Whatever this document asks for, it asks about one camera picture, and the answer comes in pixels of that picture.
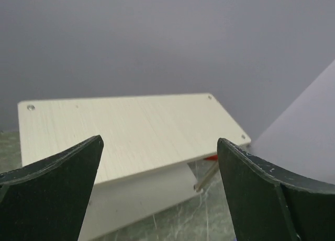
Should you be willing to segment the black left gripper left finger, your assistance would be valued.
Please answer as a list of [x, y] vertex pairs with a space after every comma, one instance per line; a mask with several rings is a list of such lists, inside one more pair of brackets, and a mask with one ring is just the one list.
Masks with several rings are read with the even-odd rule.
[[1, 240], [78, 240], [103, 148], [96, 135], [1, 173]]

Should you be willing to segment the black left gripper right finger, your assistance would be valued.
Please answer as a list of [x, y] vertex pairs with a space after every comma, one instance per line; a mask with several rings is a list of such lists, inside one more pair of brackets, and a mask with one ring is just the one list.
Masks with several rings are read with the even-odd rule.
[[219, 170], [237, 240], [334, 240], [334, 185], [217, 142]]

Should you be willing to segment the white two-tier wooden shelf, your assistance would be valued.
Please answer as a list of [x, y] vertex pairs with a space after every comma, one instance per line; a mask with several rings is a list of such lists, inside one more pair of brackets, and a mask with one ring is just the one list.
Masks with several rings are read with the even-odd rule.
[[18, 104], [28, 165], [93, 135], [104, 149], [79, 240], [92, 240], [198, 195], [189, 167], [217, 141], [251, 143], [212, 94], [31, 100]]

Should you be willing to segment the red plastic block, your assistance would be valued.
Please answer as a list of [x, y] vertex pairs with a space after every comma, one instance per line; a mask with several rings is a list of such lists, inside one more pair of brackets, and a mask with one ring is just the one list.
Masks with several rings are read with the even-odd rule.
[[217, 155], [213, 155], [213, 156], [210, 156], [210, 157], [206, 157], [205, 160], [217, 161], [218, 160], [218, 156]]

